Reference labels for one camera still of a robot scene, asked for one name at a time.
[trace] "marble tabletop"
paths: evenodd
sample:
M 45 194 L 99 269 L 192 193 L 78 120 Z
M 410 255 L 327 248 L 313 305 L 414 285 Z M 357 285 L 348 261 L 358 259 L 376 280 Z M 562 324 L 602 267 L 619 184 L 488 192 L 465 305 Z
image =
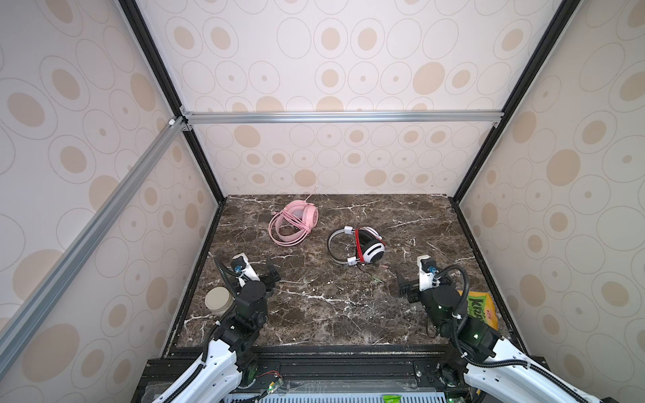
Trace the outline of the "marble tabletop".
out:
M 279 267 L 282 281 L 269 300 L 269 321 L 257 339 L 259 346 L 447 343 L 429 338 L 421 304 L 409 304 L 398 294 L 396 273 L 417 277 L 418 255 L 431 255 L 440 267 L 462 264 L 470 276 L 470 289 L 489 291 L 445 196 L 312 195 L 309 201 L 319 209 L 318 225 L 302 243 L 278 246 L 267 232 L 271 212 L 298 198 L 302 197 L 229 196 L 210 248 L 227 265 L 233 255 L 244 252 L 260 275 L 266 273 L 267 255 Z M 334 263 L 326 240 L 332 230 L 345 225 L 375 228 L 386 243 L 384 257 L 365 266 Z M 336 248 L 338 255 L 355 252 L 349 235 L 340 235 Z M 217 320 L 204 305 L 204 296 L 220 285 L 219 272 L 208 259 L 183 329 L 174 340 L 177 347 L 201 344 Z M 501 318 L 499 323 L 501 333 L 508 336 Z

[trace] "red wire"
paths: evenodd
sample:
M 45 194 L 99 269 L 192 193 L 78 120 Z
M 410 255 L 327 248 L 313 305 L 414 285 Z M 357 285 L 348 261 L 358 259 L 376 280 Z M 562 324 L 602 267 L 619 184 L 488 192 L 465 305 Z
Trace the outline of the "red wire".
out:
M 365 259 L 362 256 L 361 243 L 359 242 L 359 230 L 355 230 L 354 235 L 356 235 L 356 254 L 359 257 L 359 262 L 363 263 Z
M 275 375 L 275 376 L 280 377 L 280 378 L 283 377 L 282 375 L 280 375 L 280 373 L 278 371 L 267 371 L 267 372 L 263 373 L 262 375 L 258 375 L 257 377 L 263 377 L 263 376 L 269 375 L 269 374 Z

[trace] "white and black headphones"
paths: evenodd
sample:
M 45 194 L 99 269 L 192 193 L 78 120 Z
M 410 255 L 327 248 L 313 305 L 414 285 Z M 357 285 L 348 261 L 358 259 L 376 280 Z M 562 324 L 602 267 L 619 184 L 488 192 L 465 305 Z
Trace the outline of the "white and black headphones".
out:
M 334 256 L 331 249 L 332 239 L 342 233 L 353 235 L 356 240 L 356 256 L 348 257 L 346 260 Z M 350 226 L 346 226 L 335 230 L 329 235 L 329 238 L 327 238 L 327 251 L 336 263 L 347 264 L 349 266 L 357 263 L 374 263 L 383 257 L 385 253 L 385 243 L 382 240 L 383 237 L 372 227 L 360 227 L 358 230 L 355 230 Z

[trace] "yellow snack bag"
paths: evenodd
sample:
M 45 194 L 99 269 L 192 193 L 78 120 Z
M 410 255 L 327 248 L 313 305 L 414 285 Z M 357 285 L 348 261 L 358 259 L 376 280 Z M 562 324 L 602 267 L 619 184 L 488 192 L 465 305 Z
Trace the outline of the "yellow snack bag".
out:
M 481 319 L 491 328 L 499 330 L 493 297 L 489 293 L 477 291 L 468 293 L 468 316 Z

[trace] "patterned wallpaper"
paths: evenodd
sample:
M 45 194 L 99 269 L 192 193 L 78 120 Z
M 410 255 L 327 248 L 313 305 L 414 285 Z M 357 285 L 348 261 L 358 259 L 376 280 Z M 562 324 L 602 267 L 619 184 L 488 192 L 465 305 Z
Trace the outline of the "patterned wallpaper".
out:
M 0 382 L 0 402 L 129 402 L 214 213 L 180 134 Z
M 590 1 L 462 203 L 530 351 L 645 395 L 645 1 Z
M 0 3 L 0 328 L 169 119 L 107 0 Z
M 197 125 L 226 194 L 453 195 L 491 122 Z
M 500 108 L 560 0 L 139 0 L 189 110 Z

